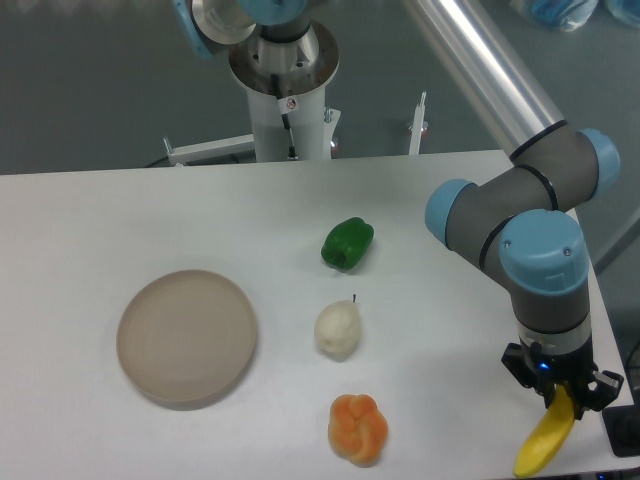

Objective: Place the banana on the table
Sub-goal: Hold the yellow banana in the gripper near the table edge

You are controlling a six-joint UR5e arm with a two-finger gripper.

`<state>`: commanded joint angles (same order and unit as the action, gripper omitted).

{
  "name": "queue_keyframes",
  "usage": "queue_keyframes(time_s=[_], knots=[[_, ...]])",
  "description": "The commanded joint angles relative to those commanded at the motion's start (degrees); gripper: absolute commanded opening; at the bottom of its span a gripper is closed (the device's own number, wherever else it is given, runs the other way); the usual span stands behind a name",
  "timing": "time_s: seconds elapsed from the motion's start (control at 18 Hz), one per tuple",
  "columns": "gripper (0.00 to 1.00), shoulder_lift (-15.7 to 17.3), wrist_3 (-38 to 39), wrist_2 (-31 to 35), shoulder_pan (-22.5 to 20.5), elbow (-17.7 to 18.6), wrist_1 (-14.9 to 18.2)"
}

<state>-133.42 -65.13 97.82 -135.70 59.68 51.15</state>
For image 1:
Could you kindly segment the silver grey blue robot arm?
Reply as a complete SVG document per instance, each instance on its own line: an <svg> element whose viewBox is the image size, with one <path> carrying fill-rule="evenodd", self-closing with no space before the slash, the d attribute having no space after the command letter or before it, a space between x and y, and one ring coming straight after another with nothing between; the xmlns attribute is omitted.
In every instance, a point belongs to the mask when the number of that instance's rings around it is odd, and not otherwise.
<svg viewBox="0 0 640 480"><path fill-rule="evenodd" d="M339 53L307 1L177 1L193 50L225 51L246 91L258 160L327 160L335 113L324 104ZM410 1L454 81L509 157L484 185L450 180L430 196L425 223L448 249L503 286L519 340L503 364L546 402L561 395L581 418L619 395L623 378L593 359L589 255L569 211L617 178L615 145L572 130L484 9L470 1Z"/></svg>

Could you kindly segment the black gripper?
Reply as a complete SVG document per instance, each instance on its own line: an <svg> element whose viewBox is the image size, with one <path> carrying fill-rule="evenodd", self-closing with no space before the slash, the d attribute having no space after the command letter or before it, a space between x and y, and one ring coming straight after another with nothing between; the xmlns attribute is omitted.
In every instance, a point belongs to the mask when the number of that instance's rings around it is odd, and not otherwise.
<svg viewBox="0 0 640 480"><path fill-rule="evenodd" d="M581 420L587 411L600 412L609 406L625 382L621 374L595 370L591 336L579 348L561 355L534 351L523 340L520 344L509 343L501 363L523 388L538 395L542 393L541 380L568 385L576 420Z"/></svg>

